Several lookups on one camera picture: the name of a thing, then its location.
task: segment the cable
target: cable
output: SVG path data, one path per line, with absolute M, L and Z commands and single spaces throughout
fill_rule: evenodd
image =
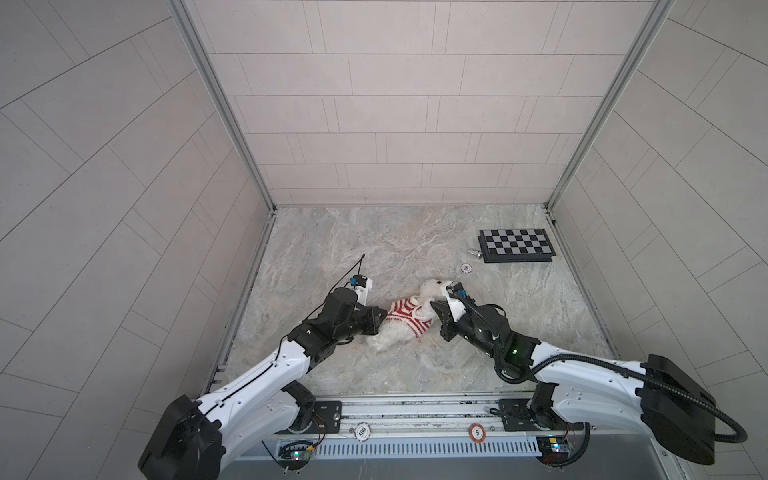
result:
M 542 360 L 539 364 L 537 364 L 537 366 L 532 368 L 528 373 L 526 373 L 525 375 L 517 379 L 510 379 L 504 376 L 500 376 L 500 378 L 507 383 L 511 383 L 512 385 L 517 385 L 529 379 L 533 379 L 534 376 L 540 371 L 542 371 L 544 367 L 547 367 L 555 362 L 565 362 L 566 360 L 590 363 L 592 365 L 596 365 L 596 366 L 603 367 L 604 369 L 608 369 L 612 372 L 616 372 L 625 378 L 633 378 L 633 379 L 640 380 L 649 385 L 656 386 L 659 389 L 666 390 L 667 392 L 694 404 L 695 406 L 699 407 L 705 412 L 711 413 L 718 419 L 722 420 L 723 423 L 731 427 L 731 429 L 734 431 L 732 435 L 724 435 L 721 433 L 716 433 L 715 442 L 742 443 L 742 442 L 745 442 L 747 439 L 746 430 L 744 430 L 744 428 L 741 425 L 739 425 L 738 422 L 736 422 L 736 420 L 730 418 L 728 415 L 726 415 L 724 412 L 719 410 L 717 407 L 712 406 L 710 403 L 699 400 L 698 398 L 692 396 L 690 393 L 686 392 L 685 390 L 678 389 L 677 387 L 669 385 L 653 377 L 649 377 L 648 375 L 644 375 L 643 373 L 638 373 L 638 372 L 635 372 L 634 370 L 624 368 L 623 366 L 614 365 L 604 360 L 593 359 L 592 357 L 589 357 L 589 356 L 578 355 L 575 353 L 561 353 L 559 355 L 553 355 L 548 359 Z
M 562 468 L 567 467 L 571 463 L 576 462 L 578 459 L 581 458 L 581 456 L 584 454 L 584 452 L 587 451 L 587 446 L 589 445 L 589 435 L 590 435 L 590 426 L 588 423 L 584 422 L 584 441 L 581 443 L 581 447 L 574 453 L 573 455 L 569 456 L 567 459 L 560 463 L 547 463 L 545 462 L 545 465 L 548 467 L 554 467 L 554 468 Z
M 272 455 L 272 452 L 270 451 L 269 447 L 266 446 L 266 443 L 264 441 L 261 441 L 261 445 L 264 445 L 264 448 L 266 449 L 266 452 L 270 454 L 270 457 L 272 457 L 272 460 L 275 461 L 278 467 L 282 468 L 283 466 L 280 464 L 280 462 L 277 461 L 277 458 L 275 458 L 275 455 Z

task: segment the ventilated metal panel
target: ventilated metal panel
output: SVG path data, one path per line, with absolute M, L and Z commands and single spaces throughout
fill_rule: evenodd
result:
M 448 457 L 539 457 L 535 437 L 488 438 L 483 443 L 457 437 L 417 439 L 334 439 L 324 442 L 316 459 L 355 458 L 448 458 Z

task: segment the tiled wall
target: tiled wall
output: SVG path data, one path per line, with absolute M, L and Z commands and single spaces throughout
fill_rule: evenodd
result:
M 164 0 L 4 0 L 0 45 L 0 477 L 138 478 L 266 208 Z
M 278 204 L 540 203 L 650 2 L 187 0 Z
M 749 432 L 700 479 L 768 478 L 767 131 L 768 2 L 678 0 L 554 209 L 622 358 Z

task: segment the white wall tile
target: white wall tile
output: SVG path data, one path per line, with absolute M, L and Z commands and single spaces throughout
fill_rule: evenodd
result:
M 317 1 L 305 0 L 304 15 L 306 16 L 306 29 L 310 34 L 312 53 L 326 53 L 326 40 L 323 36 L 323 24 L 320 21 L 320 10 Z
M 168 8 L 150 0 L 51 0 L 51 5 L 90 56 L 168 18 Z
M 768 366 L 768 336 L 761 320 L 766 309 L 767 284 L 768 266 L 759 263 L 710 292 L 710 298 L 763 368 Z
M 515 201 L 517 188 L 446 188 L 444 204 L 511 204 Z
M 194 71 L 192 57 L 172 18 L 141 32 L 141 36 L 147 41 L 171 85 L 177 84 Z
M 0 9 L 0 105 L 44 84 L 74 63 L 22 1 Z
M 531 116 L 533 110 L 536 108 L 536 102 L 538 97 L 525 97 L 523 108 L 520 111 L 520 118 L 518 118 L 518 124 L 515 126 L 516 132 L 525 132 L 528 129 L 528 124 L 531 122 Z
M 599 97 L 539 97 L 526 131 L 583 133 L 599 103 Z
M 23 101 L 17 100 L 0 110 L 19 130 L 70 174 L 82 164 L 80 158 Z
M 302 2 L 194 4 L 216 53 L 312 53 Z
M 69 177 L 40 147 L 0 115 L 0 238 Z
M 619 98 L 616 112 L 673 167 L 710 128 L 706 120 L 640 72 Z
M 328 124 L 328 132 L 332 134 L 338 134 L 339 130 L 339 114 L 336 112 L 336 98 L 330 96 L 323 96 L 323 108 L 326 110 L 326 123 Z
M 203 109 L 206 117 L 211 116 L 216 111 L 216 105 L 214 100 L 210 96 L 208 88 L 203 84 L 203 78 L 200 76 L 199 71 L 194 71 L 187 77 L 187 83 L 192 88 L 197 103 L 200 104 L 200 108 Z
M 170 330 L 214 238 L 194 214 L 187 216 L 144 285 L 132 310 Z
M 29 478 L 95 478 L 158 350 L 119 329 Z
M 420 132 L 426 129 L 427 97 L 336 97 L 336 113 L 342 132 Z
M 160 96 L 138 52 L 124 41 L 42 85 L 24 102 L 87 159 Z
M 723 50 L 716 41 L 666 21 L 643 57 L 640 71 L 685 101 Z
M 157 86 L 160 87 L 163 93 L 169 91 L 173 85 L 168 80 L 168 77 L 165 76 L 165 72 L 163 72 L 163 69 L 154 57 L 154 53 L 152 53 L 149 45 L 147 45 L 144 36 L 140 33 L 129 38 L 129 40 L 134 48 L 136 48 L 136 51 L 139 52 L 141 60 L 147 66 L 147 69 L 149 69 L 152 78 L 157 82 Z
M 648 168 L 632 195 L 694 276 L 745 246 L 663 158 Z
M 541 49 L 542 54 L 551 54 L 557 50 L 558 43 L 560 43 L 560 37 L 563 35 L 563 28 L 565 28 L 565 22 L 571 14 L 572 7 L 573 2 L 558 2 L 558 7 L 554 12 L 552 23 L 549 25 L 547 40 L 544 42 L 544 47 Z
M 518 188 L 516 204 L 543 204 L 552 195 L 551 188 Z
M 350 95 L 346 55 L 240 55 L 254 95 Z
M 680 367 L 690 378 L 701 384 L 699 375 L 672 333 L 667 322 L 661 320 L 636 335 L 637 342 L 647 355 L 661 355 Z
M 123 320 L 123 323 L 120 326 L 133 333 L 134 335 L 138 335 L 141 338 L 147 340 L 149 343 L 157 346 L 163 346 L 165 337 L 168 334 L 168 332 L 145 319 L 133 310 L 128 312 L 128 314 L 125 316 L 125 320 Z
M 695 18 L 695 23 L 692 23 L 694 30 L 763 63 L 768 62 L 768 53 L 765 49 L 768 31 L 763 23 L 768 15 L 768 5 L 765 2 L 712 0 L 705 5 L 700 15 Z
M 458 95 L 464 55 L 350 55 L 355 95 Z
M 420 187 L 422 184 L 421 164 L 368 164 L 347 165 L 349 185 L 364 188 Z M 435 174 L 432 173 L 432 186 Z
M 685 104 L 696 110 L 704 101 L 704 98 L 710 94 L 717 82 L 726 74 L 731 65 L 741 56 L 738 51 L 726 47 L 725 51 L 720 54 L 712 68 L 704 75 L 699 84 L 694 88 L 694 91 L 688 95 Z
M 31 334 L 31 330 L 0 319 L 0 369 L 5 369 Z
M 632 260 L 659 235 L 660 233 L 656 226 L 653 224 L 649 225 L 638 238 L 634 239 L 634 241 L 629 244 L 629 247 L 624 249 L 624 255 L 626 255 L 629 260 Z
M 366 188 L 367 204 L 439 204 L 442 188 Z
M 569 55 L 467 55 L 462 95 L 557 95 Z
M 374 164 L 375 134 L 299 134 L 308 164 Z
M 624 186 L 629 190 L 632 190 L 637 184 L 637 181 L 645 175 L 645 172 L 648 171 L 657 158 L 659 158 L 659 154 L 657 154 L 653 148 L 649 148 L 640 161 L 637 162 L 637 165 L 634 166 L 629 175 L 627 175 L 627 178 L 624 180 Z
M 26 0 L 25 2 L 75 64 L 88 60 L 88 53 L 48 0 Z
M 559 95 L 601 97 L 616 75 L 622 55 L 574 55 Z
M 629 177 L 650 148 L 615 111 L 608 116 L 593 147 L 621 181 Z
M 247 133 L 328 131 L 321 97 L 237 97 L 237 104 L 245 119 Z
M 144 453 L 150 434 L 121 430 L 101 466 L 97 480 L 141 480 L 143 475 L 136 466 L 136 458 Z
M 699 376 L 706 386 L 762 371 L 749 352 L 738 353 L 698 369 Z
M 507 187 L 553 188 L 562 171 L 562 165 L 514 164 Z
M 453 2 L 446 53 L 540 54 L 557 4 Z
M 5 371 L 80 390 L 159 259 L 118 225 Z
M 469 134 L 387 134 L 387 163 L 462 164 Z
M 0 464 L 8 478 L 27 478 L 45 450 L 59 417 L 0 407 Z
M 704 275 L 698 277 L 699 285 L 705 292 L 711 292 L 728 280 L 746 272 L 760 263 L 760 257 L 749 247 L 744 247 L 716 266 L 712 267 Z
M 745 350 L 662 236 L 645 247 L 632 260 L 632 266 L 694 366 Z
M 211 175 L 197 147 L 188 141 L 141 195 L 134 210 L 170 242 Z
M 587 192 L 577 181 L 571 180 L 563 192 L 562 201 L 568 207 L 568 212 L 580 233 L 583 233 L 592 225 L 598 217 L 598 209 L 592 204 Z
M 623 55 L 649 7 L 649 2 L 575 2 L 556 52 Z
M 63 417 L 78 394 L 0 374 L 0 406 Z
M 208 55 L 216 76 L 227 95 L 252 95 L 240 56 L 234 53 Z
M 128 124 L 109 148 L 148 187 L 205 119 L 183 81 Z
M 203 266 L 200 267 L 200 275 L 207 280 L 217 291 L 221 291 L 227 272 L 243 239 L 247 224 L 235 209 L 230 209 L 224 220 L 214 244 L 205 257 Z
M 237 150 L 232 150 L 203 189 L 198 201 L 216 225 L 221 226 L 240 189 L 250 175 Z
M 267 165 L 274 188 L 339 188 L 334 165 Z
M 576 228 L 576 223 L 574 223 L 568 208 L 565 206 L 565 202 L 559 201 L 554 206 L 553 211 L 560 231 L 563 233 L 566 242 L 568 242 L 568 249 L 571 251 L 576 266 L 580 269 L 584 268 L 592 260 L 592 254 L 589 248 L 587 248 L 584 239 L 581 238 L 581 233 Z
M 613 171 L 604 164 L 585 189 L 622 249 L 643 233 L 650 220 Z
M 432 33 L 432 53 L 444 54 L 448 40 L 448 20 L 451 12 L 450 2 L 435 3 L 435 27 Z
M 598 228 L 587 241 L 587 245 L 627 321 L 635 319 L 654 305 L 654 301 L 605 224 Z
M 286 134 L 245 134 L 245 141 L 259 165 L 296 163 Z
M 343 205 L 366 202 L 362 188 L 301 188 L 291 190 L 296 205 Z
M 319 2 L 328 53 L 431 53 L 434 2 Z
M 174 401 L 213 309 L 214 303 L 193 286 L 141 387 L 136 408 L 162 414 Z
M 431 187 L 495 187 L 499 164 L 434 164 Z
M 768 65 L 740 56 L 697 111 L 763 162 L 768 162 Z
M 34 329 L 143 191 L 108 149 L 69 177 L 0 242 L 0 318 Z
M 643 312 L 634 320 L 631 320 L 629 322 L 629 327 L 637 335 L 638 333 L 642 332 L 649 326 L 653 326 L 659 323 L 663 319 L 664 317 L 661 315 L 661 312 L 659 311 L 659 307 L 653 306 L 652 308 Z
M 621 314 L 611 290 L 608 289 L 608 285 L 600 274 L 597 264 L 594 261 L 589 262 L 586 267 L 581 269 L 581 274 L 584 276 L 587 290 L 592 295 L 598 312 L 608 328 L 608 341 L 614 346 L 621 359 L 633 360 L 645 357 L 632 330 L 627 325 L 627 320 Z
M 221 165 L 224 158 L 232 151 L 233 145 L 219 113 L 211 115 L 203 126 L 200 127 L 198 133 L 200 133 L 208 150 L 214 156 L 216 163 Z
M 437 131 L 514 132 L 523 97 L 440 97 Z

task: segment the white poker chip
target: white poker chip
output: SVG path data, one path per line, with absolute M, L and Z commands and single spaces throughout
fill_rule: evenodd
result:
M 366 441 L 371 436 L 371 426 L 365 422 L 358 423 L 355 427 L 355 438 L 361 442 Z

